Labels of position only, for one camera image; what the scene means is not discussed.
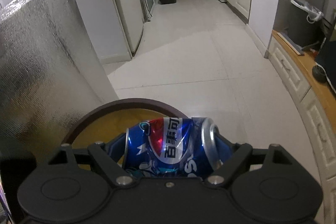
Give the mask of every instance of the blue can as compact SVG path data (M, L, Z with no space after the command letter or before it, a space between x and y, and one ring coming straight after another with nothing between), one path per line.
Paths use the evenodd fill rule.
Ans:
M135 177L205 178L222 164L217 130L210 118L141 122L126 132L123 168Z

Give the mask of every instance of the metal screw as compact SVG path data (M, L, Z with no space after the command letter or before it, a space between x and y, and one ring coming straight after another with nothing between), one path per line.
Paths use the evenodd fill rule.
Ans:
M133 182L133 179L129 176L120 176L115 180L119 185L128 185Z
M217 184L221 184L224 182L224 178L221 176L209 176L208 177L208 182L210 182L211 184L217 185Z
M174 182L166 182L166 187L168 188L171 188L171 187L174 187L175 186L175 183Z

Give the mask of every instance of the white tile floor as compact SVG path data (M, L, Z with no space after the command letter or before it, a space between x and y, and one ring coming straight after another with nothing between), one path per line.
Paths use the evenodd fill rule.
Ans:
M210 117L232 142L284 146L316 178L300 115L243 22L218 0L156 5L135 58L104 66L118 96Z

